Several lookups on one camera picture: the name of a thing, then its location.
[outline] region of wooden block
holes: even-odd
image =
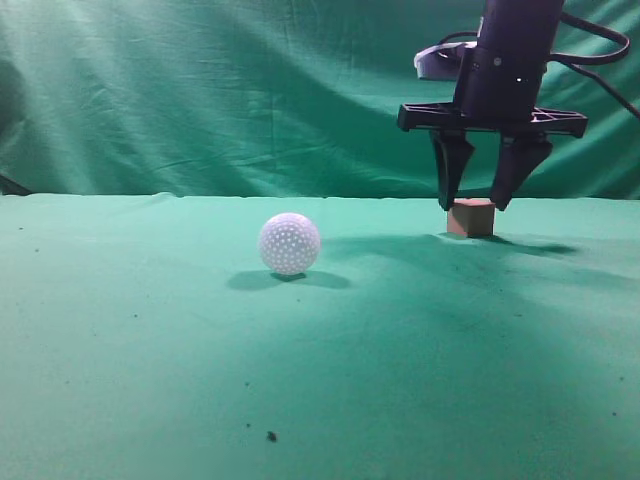
[[[479,198],[459,199],[447,213],[447,232],[465,237],[493,235],[496,206]]]

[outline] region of green cloth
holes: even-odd
[[[262,265],[311,218],[305,278]],[[640,202],[0,197],[0,480],[636,479]],[[278,442],[267,441],[267,432]]]
[[[5,0],[0,9],[0,175],[40,193],[434,197],[425,132],[400,104],[452,99],[414,55],[476,30],[484,0]],[[566,11],[640,41],[637,0]],[[608,40],[562,26],[555,51]],[[638,104],[640,54],[597,68]],[[640,198],[638,122],[595,82],[551,64],[539,97],[590,118],[519,196]],[[497,136],[462,195],[485,195]]]

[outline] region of brown block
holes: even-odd
[[[491,236],[495,215],[496,206],[489,200],[456,200],[447,213],[447,232],[465,237]]]

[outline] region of robotic arm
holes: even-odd
[[[477,32],[459,32],[418,53],[418,77],[456,80],[452,102],[404,104],[398,126],[404,131],[430,130],[436,154],[439,204],[453,205],[464,170],[474,154],[468,131],[498,132],[498,167],[491,201],[504,211],[514,193],[552,153],[549,135],[581,138],[588,119],[576,112],[536,107],[542,78],[550,61],[596,80],[640,119],[640,112],[597,74],[579,65],[603,65],[622,59],[630,40],[617,32],[562,11],[565,0],[486,0]],[[615,53],[579,57],[551,53],[560,22],[621,45]],[[475,41],[447,43],[455,37]]]

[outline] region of white ball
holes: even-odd
[[[262,227],[258,246],[267,267],[281,275],[298,275],[316,261],[320,233],[304,215],[281,213]]]

